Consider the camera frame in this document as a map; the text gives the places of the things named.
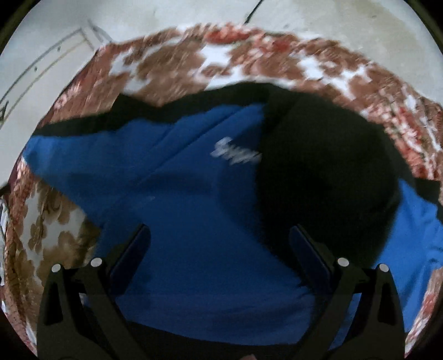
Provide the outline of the blue and black garment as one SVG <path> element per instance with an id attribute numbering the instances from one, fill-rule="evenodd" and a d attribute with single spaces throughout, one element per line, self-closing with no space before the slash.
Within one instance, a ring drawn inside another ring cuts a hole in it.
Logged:
<path id="1" fill-rule="evenodd" d="M 381 125 L 314 94 L 239 83 L 160 107 L 118 96 L 44 125 L 23 157 L 100 231 L 151 244 L 116 304 L 138 359 L 297 359 L 315 295 L 299 227 L 336 258 L 389 267 L 405 338 L 442 267 L 442 206 Z"/>

